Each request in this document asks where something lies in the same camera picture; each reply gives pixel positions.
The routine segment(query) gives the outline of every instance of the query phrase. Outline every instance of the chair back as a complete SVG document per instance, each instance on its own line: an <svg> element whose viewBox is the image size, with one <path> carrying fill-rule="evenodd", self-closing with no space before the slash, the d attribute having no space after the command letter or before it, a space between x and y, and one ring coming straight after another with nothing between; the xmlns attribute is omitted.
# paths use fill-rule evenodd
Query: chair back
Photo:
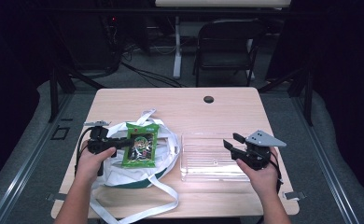
<svg viewBox="0 0 364 224"><path fill-rule="evenodd" d="M266 31L258 20L216 20L203 26L198 36L198 49L211 51L246 51L248 39L260 39Z"/></svg>

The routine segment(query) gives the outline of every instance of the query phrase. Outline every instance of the black cable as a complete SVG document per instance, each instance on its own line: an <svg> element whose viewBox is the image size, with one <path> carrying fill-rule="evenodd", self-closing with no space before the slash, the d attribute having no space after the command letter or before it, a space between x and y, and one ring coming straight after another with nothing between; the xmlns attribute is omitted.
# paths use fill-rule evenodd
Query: black cable
<svg viewBox="0 0 364 224"><path fill-rule="evenodd" d="M78 163L79 163L80 154L81 154L81 152L85 149L85 147L84 147L84 148L81 148L81 144L82 144L83 137L84 137L84 135L86 135L86 133L87 133L88 131L91 131L92 129L93 129L92 127L90 127L90 128L88 128L88 129L86 129L86 130L83 132L83 134L79 137L79 141L78 141L78 143L77 143L77 162L76 162L76 165L75 165L75 175L77 174L77 165L78 165Z"/></svg>
<svg viewBox="0 0 364 224"><path fill-rule="evenodd" d="M180 88L180 87L186 87L185 85L180 84L179 82L177 82L176 80L173 80L171 78L168 78L168 77L165 77L165 76L162 76L162 75L153 73L153 72L148 72L148 71L145 71L145 70L141 70L141 69L132 67L131 65L128 65L128 64L126 64L124 62L121 62L121 64L124 65L126 68L134 71L138 75L140 75L143 79L145 79L148 83L150 83L151 85L153 85L155 87L158 87L158 86L156 86L155 84L151 83L148 80L148 78L157 80L157 81L162 82L164 84L167 84L167 85L169 85L171 87L178 87L178 88Z"/></svg>

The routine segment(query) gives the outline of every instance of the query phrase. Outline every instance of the office chair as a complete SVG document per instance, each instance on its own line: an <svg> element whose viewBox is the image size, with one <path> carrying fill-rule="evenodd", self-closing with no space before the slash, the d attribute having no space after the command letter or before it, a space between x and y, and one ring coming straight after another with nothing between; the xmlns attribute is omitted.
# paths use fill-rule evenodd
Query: office chair
<svg viewBox="0 0 364 224"><path fill-rule="evenodd" d="M197 41L193 75L199 86L202 70L249 70L246 86L249 86L259 41L266 33L266 25L259 20L210 21L200 30Z"/></svg>

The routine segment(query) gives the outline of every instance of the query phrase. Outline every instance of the gray carpet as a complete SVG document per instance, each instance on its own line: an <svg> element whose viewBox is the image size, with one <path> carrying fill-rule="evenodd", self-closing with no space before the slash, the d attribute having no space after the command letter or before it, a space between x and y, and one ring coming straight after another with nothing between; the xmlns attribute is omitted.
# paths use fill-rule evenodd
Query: gray carpet
<svg viewBox="0 0 364 224"><path fill-rule="evenodd" d="M255 81L252 86L259 88L266 84L264 76L272 55L276 36L268 36L262 44L255 69ZM189 47L184 48L182 60L182 77L179 83L193 87L194 76L191 75L193 53ZM174 69L174 52L160 54L153 50L149 57L141 51L134 51L132 55L125 55L124 62L136 68L172 77ZM203 73L203 86L244 86L244 73L231 77L218 78ZM96 81L109 88L145 88L168 87L152 81L149 83L135 72L121 66L119 70L108 77L96 78ZM62 103L60 116L53 124L49 119L49 84L45 83L38 90L41 93L40 105L27 127L23 137L13 151L10 159L0 174L0 223L52 223L50 216L52 202L46 201L49 192L58 191L66 166L74 152L74 147L93 100L95 90L86 83L74 79L77 91L73 95L59 93ZM260 95L264 104L274 135L287 142L287 147L281 148L289 178L294 190L304 191L307 198L299 201L300 212L291 216L294 223L345 223L341 209L337 204L329 182L319 166L312 136L301 119L300 99L289 98L285 92L289 84L285 83L271 92ZM320 144L326 150L334 172L339 177L357 220L364 223L364 188L343 161L334 139L331 119L321 98L315 94L313 101L314 130ZM67 128L69 131L64 140L51 140L63 136ZM38 160L29 164L34 169L31 173L21 174L20 168L27 159L35 155ZM15 200L4 198L13 179L25 175L24 182L16 191ZM242 223L256 223L258 217L241 217Z"/></svg>

